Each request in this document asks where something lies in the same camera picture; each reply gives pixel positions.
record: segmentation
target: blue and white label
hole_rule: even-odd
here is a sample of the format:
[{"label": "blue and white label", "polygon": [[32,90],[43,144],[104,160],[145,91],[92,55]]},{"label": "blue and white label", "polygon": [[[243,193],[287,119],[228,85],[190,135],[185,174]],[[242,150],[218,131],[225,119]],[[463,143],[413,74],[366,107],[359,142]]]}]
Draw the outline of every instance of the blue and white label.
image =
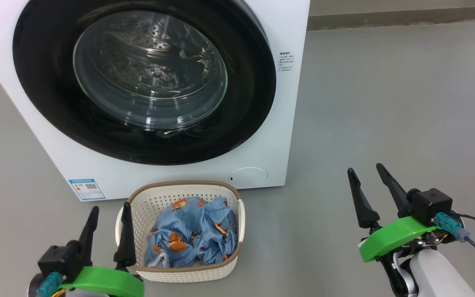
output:
[{"label": "blue and white label", "polygon": [[69,180],[71,186],[76,190],[81,200],[105,199],[106,196],[96,184],[94,179],[88,180]]}]

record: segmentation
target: white washing machine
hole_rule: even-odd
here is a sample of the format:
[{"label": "white washing machine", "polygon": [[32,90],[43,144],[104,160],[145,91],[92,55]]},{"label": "white washing machine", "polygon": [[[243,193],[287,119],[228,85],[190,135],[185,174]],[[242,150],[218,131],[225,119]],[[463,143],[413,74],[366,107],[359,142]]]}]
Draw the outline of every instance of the white washing machine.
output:
[{"label": "white washing machine", "polygon": [[0,83],[74,193],[283,186],[309,0],[0,0]]}]

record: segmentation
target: clothes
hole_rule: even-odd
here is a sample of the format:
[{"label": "clothes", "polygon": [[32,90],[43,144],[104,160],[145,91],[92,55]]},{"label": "clothes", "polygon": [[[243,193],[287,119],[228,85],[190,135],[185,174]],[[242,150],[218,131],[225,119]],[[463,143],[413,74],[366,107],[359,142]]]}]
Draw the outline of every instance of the clothes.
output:
[{"label": "clothes", "polygon": [[235,251],[236,234],[235,215],[225,197],[211,203],[199,197],[176,201],[151,228],[145,265],[188,267],[197,259],[205,265],[220,263]]}]

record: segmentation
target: green plastic bracket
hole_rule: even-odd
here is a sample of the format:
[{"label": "green plastic bracket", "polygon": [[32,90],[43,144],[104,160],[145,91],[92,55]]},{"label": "green plastic bracket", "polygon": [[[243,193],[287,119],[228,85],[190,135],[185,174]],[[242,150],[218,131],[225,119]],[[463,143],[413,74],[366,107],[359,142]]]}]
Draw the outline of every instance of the green plastic bracket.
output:
[{"label": "green plastic bracket", "polygon": [[364,262],[374,261],[375,257],[402,246],[426,232],[439,229],[438,226],[426,227],[412,217],[404,217],[373,232],[360,246],[360,255]]},{"label": "green plastic bracket", "polygon": [[85,266],[73,283],[60,287],[118,297],[144,297],[143,282],[127,272],[103,266]]}]

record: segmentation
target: white plastic basket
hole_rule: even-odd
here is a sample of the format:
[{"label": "white plastic basket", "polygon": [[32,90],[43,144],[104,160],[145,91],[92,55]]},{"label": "white plastic basket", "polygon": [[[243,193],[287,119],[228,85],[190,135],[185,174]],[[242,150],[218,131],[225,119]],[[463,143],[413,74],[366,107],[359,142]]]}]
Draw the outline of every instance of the white plastic basket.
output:
[{"label": "white plastic basket", "polygon": [[[147,236],[160,213],[183,198],[200,197],[204,201],[213,201],[215,197],[226,197],[228,206],[236,214],[238,243],[235,252],[225,261],[212,265],[197,265],[181,268],[156,268],[144,266],[144,253],[148,246]],[[132,205],[133,232],[137,264],[130,267],[143,278],[154,282],[191,283],[218,280],[226,277],[236,265],[238,254],[245,236],[245,207],[238,191],[223,182],[216,181],[174,181],[149,184],[139,188],[128,199]],[[115,240],[120,243],[122,209],[117,216]]]}]

